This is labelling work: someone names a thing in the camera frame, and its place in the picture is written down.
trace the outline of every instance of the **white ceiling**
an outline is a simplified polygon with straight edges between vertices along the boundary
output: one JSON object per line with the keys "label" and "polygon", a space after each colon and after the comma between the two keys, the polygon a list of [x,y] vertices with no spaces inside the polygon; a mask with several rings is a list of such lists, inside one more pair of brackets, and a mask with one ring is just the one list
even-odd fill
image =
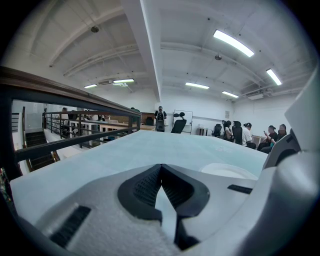
{"label": "white ceiling", "polygon": [[[99,32],[91,32],[93,26]],[[214,38],[216,30],[254,55]],[[297,23],[271,0],[46,0],[16,38],[12,46],[62,76],[87,84],[134,78],[130,90],[152,88],[158,99],[161,90],[224,99],[222,91],[244,97],[298,92],[317,61]],[[270,68],[281,86],[266,73]]]}

